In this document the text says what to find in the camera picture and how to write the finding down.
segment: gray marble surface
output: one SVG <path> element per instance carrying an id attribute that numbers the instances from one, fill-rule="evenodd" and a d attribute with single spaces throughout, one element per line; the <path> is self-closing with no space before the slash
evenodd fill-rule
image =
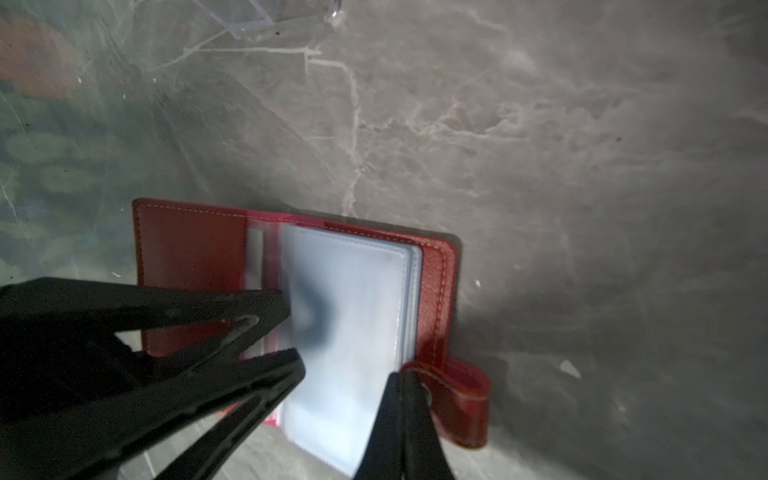
<path id="1" fill-rule="evenodd" d="M 2 283 L 135 282 L 139 196 L 450 233 L 452 354 L 494 382 L 459 478 L 768 475 L 764 2 L 349 0 L 239 41 L 186 0 L 0 4 L 80 52 L 66 98 L 1 84 Z M 261 428 L 220 477 L 339 476 Z"/>

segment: clear plastic piece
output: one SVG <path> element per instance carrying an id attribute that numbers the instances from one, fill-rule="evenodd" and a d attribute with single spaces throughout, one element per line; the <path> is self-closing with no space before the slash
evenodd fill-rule
<path id="1" fill-rule="evenodd" d="M 268 28 L 290 28 L 329 22 L 341 0 L 192 0 L 233 37 Z"/>
<path id="2" fill-rule="evenodd" d="M 286 437 L 342 473 L 357 469 L 388 375 L 415 353 L 418 247 L 285 226 L 281 283 L 291 317 L 280 348 L 306 376 L 281 405 Z"/>

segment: red leather card holder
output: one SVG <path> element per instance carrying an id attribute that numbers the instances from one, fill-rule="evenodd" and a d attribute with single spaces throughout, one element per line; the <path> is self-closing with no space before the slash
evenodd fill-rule
<path id="1" fill-rule="evenodd" d="M 146 286 L 241 290 L 247 228 L 252 223 L 292 223 L 420 247 L 416 355 L 403 369 L 416 371 L 429 388 L 440 435 L 468 448 L 487 442 L 490 381 L 474 366 L 448 356 L 457 268 L 456 249 L 450 242 L 315 217 L 149 198 L 134 200 L 133 211 L 138 283 Z M 228 327 L 227 322 L 213 322 L 153 329 L 143 332 L 142 339 L 150 355 L 165 356 Z"/>

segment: leather strap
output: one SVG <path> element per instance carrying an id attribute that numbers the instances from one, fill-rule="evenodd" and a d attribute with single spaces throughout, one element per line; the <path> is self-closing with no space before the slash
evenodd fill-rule
<path id="1" fill-rule="evenodd" d="M 402 371 L 416 372 L 432 396 L 432 419 L 441 437 L 468 449 L 488 442 L 488 393 L 491 380 L 476 367 L 447 357 L 443 368 L 410 362 Z"/>

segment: leather cover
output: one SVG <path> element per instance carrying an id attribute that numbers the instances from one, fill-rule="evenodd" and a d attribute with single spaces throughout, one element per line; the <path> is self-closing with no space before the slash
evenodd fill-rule
<path id="1" fill-rule="evenodd" d="M 441 436 L 479 448 L 487 442 L 490 381 L 479 369 L 448 357 L 457 253 L 446 240 L 300 215 L 255 212 L 169 200 L 133 202 L 139 285 L 189 290 L 240 290 L 249 222 L 294 223 L 420 247 L 423 252 L 415 360 L 412 369 L 432 394 Z M 153 329 L 144 349 L 165 356 L 228 328 L 226 322 Z"/>

